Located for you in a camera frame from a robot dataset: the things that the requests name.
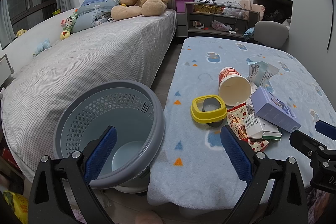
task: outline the blue gripper pad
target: blue gripper pad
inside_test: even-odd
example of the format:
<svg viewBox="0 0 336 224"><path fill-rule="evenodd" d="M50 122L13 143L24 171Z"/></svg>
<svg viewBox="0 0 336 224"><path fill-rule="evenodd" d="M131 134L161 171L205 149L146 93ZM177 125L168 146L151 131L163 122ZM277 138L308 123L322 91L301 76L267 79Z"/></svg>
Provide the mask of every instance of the blue gripper pad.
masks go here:
<svg viewBox="0 0 336 224"><path fill-rule="evenodd" d="M336 141L336 127L322 120L318 120L315 124L315 129L317 132L320 132L324 136Z"/></svg>
<svg viewBox="0 0 336 224"><path fill-rule="evenodd" d="M220 141L229 156L238 177L249 184L253 178L251 162L232 134L234 133L231 133L229 128L222 127L220 131Z"/></svg>
<svg viewBox="0 0 336 224"><path fill-rule="evenodd" d="M88 184L98 177L116 142L117 130L111 127L86 161L84 178Z"/></svg>

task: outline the metal screw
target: metal screw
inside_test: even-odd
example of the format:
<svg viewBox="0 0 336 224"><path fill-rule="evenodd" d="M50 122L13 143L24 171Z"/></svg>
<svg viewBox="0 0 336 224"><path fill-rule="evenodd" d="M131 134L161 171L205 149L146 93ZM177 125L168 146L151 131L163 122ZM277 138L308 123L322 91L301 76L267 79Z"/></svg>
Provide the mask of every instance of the metal screw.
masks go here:
<svg viewBox="0 0 336 224"><path fill-rule="evenodd" d="M73 152L72 154L71 154L71 156L73 157L73 158L79 158L80 157L80 155L81 155L81 153L80 153L80 151L75 151L75 152Z"/></svg>
<svg viewBox="0 0 336 224"><path fill-rule="evenodd" d="M263 152L257 152L257 157L263 159L265 158L265 154Z"/></svg>
<svg viewBox="0 0 336 224"><path fill-rule="evenodd" d="M295 160L293 157L289 157L289 158L288 158L288 161L289 161L291 164L296 163L296 160Z"/></svg>
<svg viewBox="0 0 336 224"><path fill-rule="evenodd" d="M46 162L48 159L49 159L48 156L43 156L43 157L41 158L41 162Z"/></svg>

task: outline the yellow bag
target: yellow bag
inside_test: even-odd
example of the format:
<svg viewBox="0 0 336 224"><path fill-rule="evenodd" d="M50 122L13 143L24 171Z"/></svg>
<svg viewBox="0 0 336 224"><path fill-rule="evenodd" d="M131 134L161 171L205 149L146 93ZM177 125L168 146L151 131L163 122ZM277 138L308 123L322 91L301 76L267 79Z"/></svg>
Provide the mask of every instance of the yellow bag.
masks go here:
<svg viewBox="0 0 336 224"><path fill-rule="evenodd" d="M194 10L195 10L195 12L204 12L204 13L211 13L211 14L221 14L221 8L218 7L218 6L213 6L213 5L195 4Z"/></svg>
<svg viewBox="0 0 336 224"><path fill-rule="evenodd" d="M28 224L28 200L20 194L4 191L3 197L23 224Z"/></svg>

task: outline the green plush doll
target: green plush doll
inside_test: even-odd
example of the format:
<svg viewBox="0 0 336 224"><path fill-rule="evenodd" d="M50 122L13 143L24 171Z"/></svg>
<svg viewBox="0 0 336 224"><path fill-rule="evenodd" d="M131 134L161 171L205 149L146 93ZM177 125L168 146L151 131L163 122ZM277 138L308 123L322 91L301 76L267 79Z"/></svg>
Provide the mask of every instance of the green plush doll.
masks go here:
<svg viewBox="0 0 336 224"><path fill-rule="evenodd" d="M76 23L76 19L77 19L78 13L77 13L77 9L73 12L72 15L70 15L66 22L65 22L65 26L63 27L63 30L69 31L71 32L71 29L73 27L73 25Z"/></svg>

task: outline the pink storage box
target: pink storage box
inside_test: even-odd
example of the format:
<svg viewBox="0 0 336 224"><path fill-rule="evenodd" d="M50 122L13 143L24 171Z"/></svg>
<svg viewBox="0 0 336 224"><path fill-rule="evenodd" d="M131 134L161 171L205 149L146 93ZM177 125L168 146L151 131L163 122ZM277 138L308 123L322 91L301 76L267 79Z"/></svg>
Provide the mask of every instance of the pink storage box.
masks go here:
<svg viewBox="0 0 336 224"><path fill-rule="evenodd" d="M195 0L175 0L176 2L176 11L178 13L185 13L184 3L185 2L195 2Z"/></svg>

